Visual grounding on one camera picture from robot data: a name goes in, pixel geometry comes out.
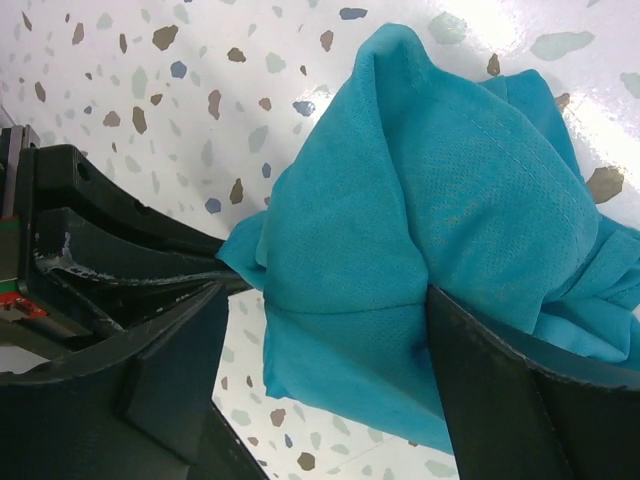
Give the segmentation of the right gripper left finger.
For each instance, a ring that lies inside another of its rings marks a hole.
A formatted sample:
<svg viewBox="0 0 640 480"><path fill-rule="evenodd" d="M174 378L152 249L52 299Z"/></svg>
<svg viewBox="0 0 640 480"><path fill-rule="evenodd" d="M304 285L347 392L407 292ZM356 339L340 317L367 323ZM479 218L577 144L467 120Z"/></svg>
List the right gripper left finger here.
<svg viewBox="0 0 640 480"><path fill-rule="evenodd" d="M4 479L185 479L228 319L209 284L131 330L1 375Z"/></svg>

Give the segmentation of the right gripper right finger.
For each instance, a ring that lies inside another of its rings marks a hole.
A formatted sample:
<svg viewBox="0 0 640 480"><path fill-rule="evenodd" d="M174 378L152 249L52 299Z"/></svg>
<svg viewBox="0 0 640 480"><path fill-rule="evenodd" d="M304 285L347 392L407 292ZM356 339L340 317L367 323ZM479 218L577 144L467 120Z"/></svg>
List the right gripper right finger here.
<svg viewBox="0 0 640 480"><path fill-rule="evenodd" d="M497 323L436 287L426 320L460 478L638 478L638 372Z"/></svg>

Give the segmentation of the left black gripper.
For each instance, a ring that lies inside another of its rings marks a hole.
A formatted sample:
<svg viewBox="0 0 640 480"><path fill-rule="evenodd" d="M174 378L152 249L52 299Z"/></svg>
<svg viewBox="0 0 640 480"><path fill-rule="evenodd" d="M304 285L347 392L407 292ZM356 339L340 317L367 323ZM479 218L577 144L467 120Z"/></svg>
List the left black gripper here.
<svg viewBox="0 0 640 480"><path fill-rule="evenodd" d="M75 146L39 146L29 125L1 128L3 345L91 345L124 331L60 273L124 287L217 281L233 294L248 289L223 262L202 256L216 254L221 239L143 205ZM34 214L34 188L36 204L51 210Z"/></svg>

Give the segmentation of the teal t shirt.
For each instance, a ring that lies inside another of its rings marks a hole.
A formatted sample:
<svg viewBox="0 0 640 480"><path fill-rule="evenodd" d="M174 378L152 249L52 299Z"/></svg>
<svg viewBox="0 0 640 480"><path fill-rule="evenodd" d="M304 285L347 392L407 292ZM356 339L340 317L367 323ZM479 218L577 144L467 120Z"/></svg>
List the teal t shirt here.
<svg viewBox="0 0 640 480"><path fill-rule="evenodd" d="M639 234L596 208L547 83L446 72L403 25L360 47L267 209L218 256L263 294L269 397L443 452L430 286L639 366Z"/></svg>

